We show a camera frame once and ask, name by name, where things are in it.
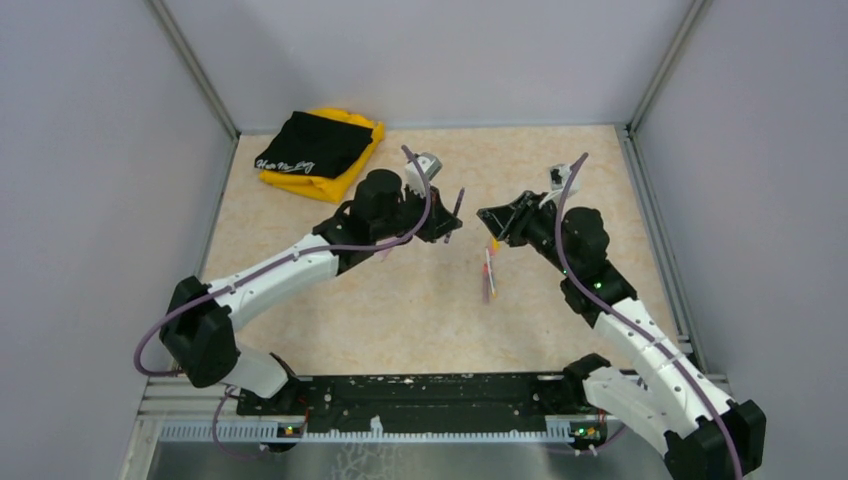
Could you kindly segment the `dark purple gel pen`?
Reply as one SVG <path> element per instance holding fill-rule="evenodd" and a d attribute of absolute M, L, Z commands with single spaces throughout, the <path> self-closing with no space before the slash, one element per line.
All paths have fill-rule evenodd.
<path fill-rule="evenodd" d="M 462 222 L 459 219 L 459 211 L 460 211 L 463 199 L 464 199 L 465 190 L 466 190 L 465 186 L 461 187 L 460 190 L 459 190 L 459 193 L 457 195 L 455 205 L 453 207 L 452 214 L 451 214 L 452 218 L 457 221 L 457 224 L 455 226 L 451 227 L 451 229 L 444 236 L 444 239 L 443 239 L 444 244 L 448 244 L 450 242 L 450 239 L 451 239 L 453 232 L 456 229 L 458 229 L 462 226 Z"/>

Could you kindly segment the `pink highlighter pen body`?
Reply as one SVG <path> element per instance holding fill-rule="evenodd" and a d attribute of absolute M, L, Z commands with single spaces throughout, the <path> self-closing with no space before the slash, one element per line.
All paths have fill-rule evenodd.
<path fill-rule="evenodd" d="M 394 246 L 387 246 L 386 248 L 382 248 L 377 253 L 377 256 L 380 259 L 380 261 L 385 261 L 387 259 L 387 257 L 390 255 L 390 253 L 393 251 L 393 249 L 394 249 Z"/>

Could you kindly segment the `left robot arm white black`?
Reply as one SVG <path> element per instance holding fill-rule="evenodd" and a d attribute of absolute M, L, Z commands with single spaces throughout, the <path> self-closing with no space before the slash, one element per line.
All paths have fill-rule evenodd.
<path fill-rule="evenodd" d="M 195 388 L 229 384 L 258 395 L 277 414 L 300 399 L 294 375 L 275 354 L 236 340 L 238 330 L 282 300 L 338 277 L 383 249 L 418 238 L 435 243 L 461 228 L 437 187 L 412 173 L 366 175 L 352 199 L 283 252 L 239 273 L 204 283 L 179 281 L 158 338 Z"/>

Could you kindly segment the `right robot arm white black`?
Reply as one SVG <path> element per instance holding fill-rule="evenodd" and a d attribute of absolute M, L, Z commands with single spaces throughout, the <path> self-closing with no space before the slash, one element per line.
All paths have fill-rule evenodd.
<path fill-rule="evenodd" d="M 662 457 L 674 479 L 742 479 L 763 463 L 767 420 L 709 380 L 664 333 L 635 287 L 609 260 L 599 210 L 559 212 L 546 194 L 523 192 L 476 213 L 495 240 L 529 245 L 564 275 L 571 310 L 631 363 L 633 381 L 600 355 L 563 371 L 563 398 L 576 412 L 612 414 Z"/>

